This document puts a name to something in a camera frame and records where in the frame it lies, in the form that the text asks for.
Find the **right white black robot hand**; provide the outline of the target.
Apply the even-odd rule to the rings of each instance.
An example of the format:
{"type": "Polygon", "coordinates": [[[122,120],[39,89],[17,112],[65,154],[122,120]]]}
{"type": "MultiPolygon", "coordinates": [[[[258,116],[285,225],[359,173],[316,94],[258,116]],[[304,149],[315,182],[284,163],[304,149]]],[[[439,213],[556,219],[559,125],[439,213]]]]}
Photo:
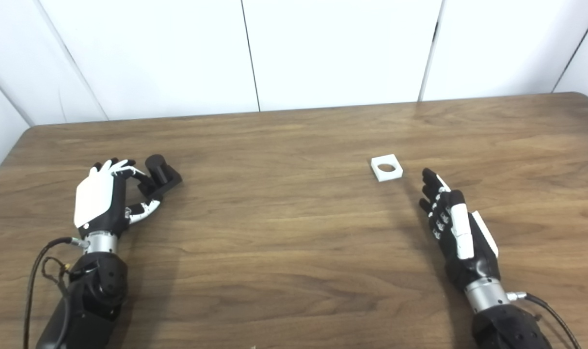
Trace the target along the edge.
{"type": "Polygon", "coordinates": [[[445,259],[445,271],[457,289],[480,279],[500,280],[498,247],[478,211],[469,211],[461,190],[451,189],[436,172],[422,171],[419,205],[445,259]]]}

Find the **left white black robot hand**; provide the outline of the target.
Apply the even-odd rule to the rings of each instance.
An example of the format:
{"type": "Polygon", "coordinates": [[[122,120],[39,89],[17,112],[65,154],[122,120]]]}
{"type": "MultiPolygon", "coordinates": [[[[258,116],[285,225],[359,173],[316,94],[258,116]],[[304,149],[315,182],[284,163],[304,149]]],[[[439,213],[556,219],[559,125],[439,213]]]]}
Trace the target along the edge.
{"type": "Polygon", "coordinates": [[[160,206],[161,196],[126,204],[127,180],[133,177],[144,183],[149,179],[135,165],[132,159],[117,158],[95,163],[79,183],[75,192],[74,224],[82,239],[98,231],[120,238],[132,224],[147,218],[160,206]]]}

